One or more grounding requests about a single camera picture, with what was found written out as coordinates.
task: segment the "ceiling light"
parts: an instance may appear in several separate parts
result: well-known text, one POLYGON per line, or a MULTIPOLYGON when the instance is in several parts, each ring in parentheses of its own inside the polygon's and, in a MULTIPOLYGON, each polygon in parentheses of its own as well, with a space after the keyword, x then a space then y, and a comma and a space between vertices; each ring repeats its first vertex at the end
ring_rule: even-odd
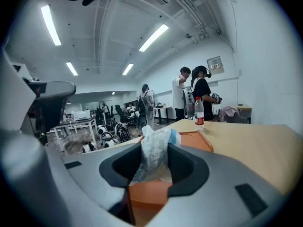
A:
POLYGON ((48 29, 48 32, 50 33, 53 42, 55 45, 61 45, 60 39, 57 35, 55 26, 53 25, 52 15, 51 15, 51 9, 48 5, 41 8, 42 15, 44 18, 44 22, 46 24, 46 27, 48 29))
POLYGON ((126 67, 125 71, 123 72, 123 75, 125 76, 129 70, 133 67, 134 64, 128 64, 128 66, 126 67))
POLYGON ((166 25, 161 25, 160 28, 158 28, 156 30, 155 33, 153 33, 151 35, 151 37, 149 37, 149 39, 141 46, 141 48, 139 49, 139 51, 144 52, 161 34, 163 34, 166 30, 168 29, 168 27, 166 25))
POLYGON ((66 65, 67 65, 68 68, 71 70, 71 72, 72 72, 72 74, 73 74, 74 76, 77 76, 77 75, 78 75, 77 72, 76 72, 76 70, 75 70, 74 67, 72 66, 71 62, 67 62, 66 65))

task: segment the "water bottle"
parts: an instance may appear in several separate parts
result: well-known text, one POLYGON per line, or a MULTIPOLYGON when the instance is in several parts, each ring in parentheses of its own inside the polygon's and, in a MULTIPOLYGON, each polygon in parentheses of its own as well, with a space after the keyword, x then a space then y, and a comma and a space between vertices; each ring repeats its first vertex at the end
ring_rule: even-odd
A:
POLYGON ((196 97, 195 102, 195 123, 197 130, 204 129, 204 107, 200 97, 196 97))

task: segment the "plastic bag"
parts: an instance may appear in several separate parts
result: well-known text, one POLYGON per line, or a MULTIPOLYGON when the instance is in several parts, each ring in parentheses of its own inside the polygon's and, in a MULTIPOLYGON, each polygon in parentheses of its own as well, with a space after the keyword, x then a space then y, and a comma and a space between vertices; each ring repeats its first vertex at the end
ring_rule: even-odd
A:
POLYGON ((168 143, 173 143, 176 146, 181 145, 180 134, 173 129, 153 131, 149 125, 144 126, 142 131, 144 139, 141 141, 141 164, 130 185, 157 179, 172 183, 168 168, 167 145, 168 143))

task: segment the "black shirt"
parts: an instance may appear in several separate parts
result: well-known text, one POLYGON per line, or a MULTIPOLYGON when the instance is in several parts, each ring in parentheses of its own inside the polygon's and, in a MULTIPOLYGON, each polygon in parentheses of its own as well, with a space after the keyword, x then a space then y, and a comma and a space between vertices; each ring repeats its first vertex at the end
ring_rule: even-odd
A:
MULTIPOLYGON (((203 78, 199 79, 198 82, 196 83, 195 90, 193 91, 195 100, 196 100, 196 97, 198 97, 198 96, 201 97, 201 100, 202 100, 202 96, 204 96, 204 95, 210 96, 211 93, 212 92, 208 86, 207 81, 203 78)), ((203 101, 203 106, 204 106, 204 120, 209 121, 209 120, 214 119, 212 103, 203 101)))

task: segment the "bottle label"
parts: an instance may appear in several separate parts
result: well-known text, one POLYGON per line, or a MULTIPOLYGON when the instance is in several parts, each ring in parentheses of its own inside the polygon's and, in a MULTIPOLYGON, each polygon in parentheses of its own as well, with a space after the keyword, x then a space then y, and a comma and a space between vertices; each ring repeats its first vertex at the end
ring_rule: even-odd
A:
POLYGON ((195 113, 195 124, 197 125, 204 124, 204 112, 195 113))

